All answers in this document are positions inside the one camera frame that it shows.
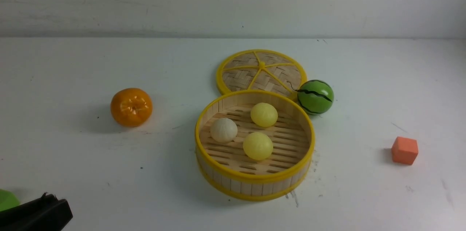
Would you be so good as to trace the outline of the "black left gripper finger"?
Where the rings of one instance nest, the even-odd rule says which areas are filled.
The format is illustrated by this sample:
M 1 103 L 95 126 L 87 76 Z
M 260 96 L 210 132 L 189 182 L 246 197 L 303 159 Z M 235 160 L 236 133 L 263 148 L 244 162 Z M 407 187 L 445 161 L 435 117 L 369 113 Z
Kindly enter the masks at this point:
M 61 231 L 73 218 L 66 199 L 44 193 L 40 198 L 0 213 L 1 231 Z

